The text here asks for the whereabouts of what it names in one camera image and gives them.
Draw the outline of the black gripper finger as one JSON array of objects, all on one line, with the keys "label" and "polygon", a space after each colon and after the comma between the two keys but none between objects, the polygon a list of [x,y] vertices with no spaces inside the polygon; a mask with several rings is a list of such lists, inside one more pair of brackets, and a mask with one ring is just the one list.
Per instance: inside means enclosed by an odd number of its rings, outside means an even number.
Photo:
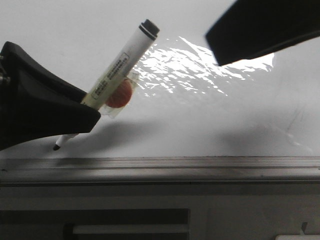
[{"label": "black gripper finger", "polygon": [[318,0],[237,0],[206,33],[218,65],[251,60],[320,35]]},{"label": "black gripper finger", "polygon": [[101,114],[81,104],[86,92],[57,77],[19,45],[0,52],[0,148],[35,139],[89,133]]}]

